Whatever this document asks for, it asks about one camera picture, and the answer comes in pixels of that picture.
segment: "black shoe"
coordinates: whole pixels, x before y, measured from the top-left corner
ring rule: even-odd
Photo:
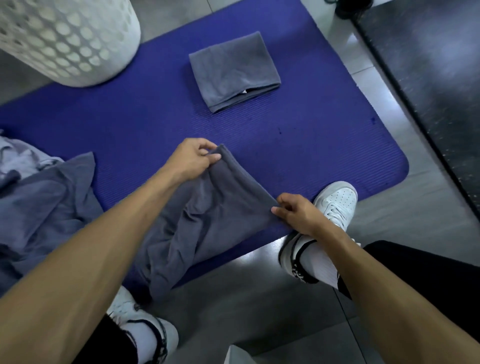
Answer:
[[[373,0],[338,0],[335,14],[340,19],[352,19],[355,15],[371,8]]]

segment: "forearm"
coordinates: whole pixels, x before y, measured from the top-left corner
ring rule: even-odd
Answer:
[[[315,238],[332,259],[388,364],[470,363],[479,344],[346,233],[322,221]]]
[[[144,234],[178,186],[160,170],[52,252],[0,300],[6,363],[70,363],[115,296]]]

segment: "black mat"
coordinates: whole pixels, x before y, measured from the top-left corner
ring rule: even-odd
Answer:
[[[480,1],[393,0],[354,24],[480,216]]]

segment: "gray tile floor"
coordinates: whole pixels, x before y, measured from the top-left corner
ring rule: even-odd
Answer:
[[[480,265],[478,221],[351,23],[335,18],[334,6],[322,0],[302,1],[410,162],[405,181],[359,203],[350,235],[362,245],[391,240]],[[132,0],[143,41],[233,2]],[[0,51],[0,82],[2,104],[49,80]],[[180,332],[181,347],[169,363],[222,363],[232,343],[259,363],[382,362],[353,303],[328,286],[287,276],[277,263],[280,246],[276,241],[240,257],[151,307]]]

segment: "blue yoga mat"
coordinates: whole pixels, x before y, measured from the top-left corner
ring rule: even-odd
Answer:
[[[188,54],[260,31],[281,87],[213,115]],[[154,174],[185,137],[224,143],[272,195],[313,199],[345,180],[364,199],[401,182],[408,162],[300,0],[243,0],[140,46],[115,79],[45,86],[0,108],[6,135],[65,159],[93,151],[95,193],[112,207]],[[289,232],[266,229],[192,267],[202,275]],[[135,285],[131,272],[128,284]]]

